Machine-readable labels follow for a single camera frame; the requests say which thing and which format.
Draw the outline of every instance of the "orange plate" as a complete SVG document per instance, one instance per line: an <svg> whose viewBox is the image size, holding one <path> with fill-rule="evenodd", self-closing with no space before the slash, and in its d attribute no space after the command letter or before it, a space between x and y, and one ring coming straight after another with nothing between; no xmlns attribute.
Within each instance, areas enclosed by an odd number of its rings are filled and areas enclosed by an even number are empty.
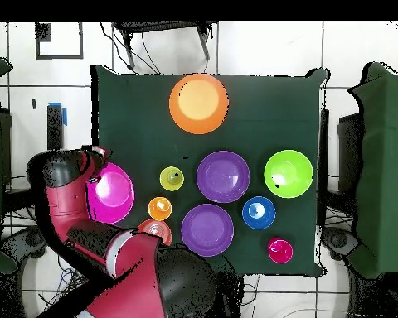
<svg viewBox="0 0 398 318"><path fill-rule="evenodd" d="M224 85L212 75L188 75L169 97L169 111L178 127L192 134L214 131L224 122L229 99Z"/></svg>

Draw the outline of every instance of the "magenta cup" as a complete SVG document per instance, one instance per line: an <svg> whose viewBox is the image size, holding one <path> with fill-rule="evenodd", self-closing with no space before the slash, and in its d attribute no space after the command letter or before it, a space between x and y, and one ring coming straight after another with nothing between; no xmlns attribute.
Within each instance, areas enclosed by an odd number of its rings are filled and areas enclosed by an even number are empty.
<svg viewBox="0 0 398 318"><path fill-rule="evenodd" d="M275 263L287 263L294 255L292 245L281 238L272 238L269 241L269 258Z"/></svg>

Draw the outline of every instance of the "blue bowl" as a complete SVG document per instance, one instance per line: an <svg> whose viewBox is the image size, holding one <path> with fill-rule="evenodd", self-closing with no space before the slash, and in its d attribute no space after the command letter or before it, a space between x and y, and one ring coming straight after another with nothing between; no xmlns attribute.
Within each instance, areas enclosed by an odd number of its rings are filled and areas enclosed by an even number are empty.
<svg viewBox="0 0 398 318"><path fill-rule="evenodd" d="M256 196L246 201L242 217L252 229L266 229L274 222L275 207L267 198Z"/></svg>

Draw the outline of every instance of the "lime green bowl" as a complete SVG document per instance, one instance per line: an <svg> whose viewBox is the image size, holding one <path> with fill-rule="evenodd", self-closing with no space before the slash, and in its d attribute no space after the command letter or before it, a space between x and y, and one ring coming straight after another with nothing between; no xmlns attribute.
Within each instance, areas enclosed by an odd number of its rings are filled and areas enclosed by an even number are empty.
<svg viewBox="0 0 398 318"><path fill-rule="evenodd" d="M292 199L301 196L313 183L313 165L303 153L283 150L267 161L264 179L273 194Z"/></svg>

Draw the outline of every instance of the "chair leg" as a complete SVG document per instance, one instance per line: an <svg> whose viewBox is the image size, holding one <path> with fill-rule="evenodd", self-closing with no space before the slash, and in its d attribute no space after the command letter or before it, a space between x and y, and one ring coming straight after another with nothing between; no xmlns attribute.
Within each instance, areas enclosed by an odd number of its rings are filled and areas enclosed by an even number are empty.
<svg viewBox="0 0 398 318"><path fill-rule="evenodd" d="M205 54L205 58L209 61L209 51L206 46L206 39L208 39L208 30L206 28L201 29L200 26L197 26L197 34L199 35L199 39L201 41L203 53Z"/></svg>
<svg viewBox="0 0 398 318"><path fill-rule="evenodd" d="M133 35L130 35L127 31L121 31L121 34L123 35L123 41L125 44L125 50L127 51L127 56L129 57L129 64L131 68L134 68L134 60L133 60L133 55L131 54L131 38Z"/></svg>

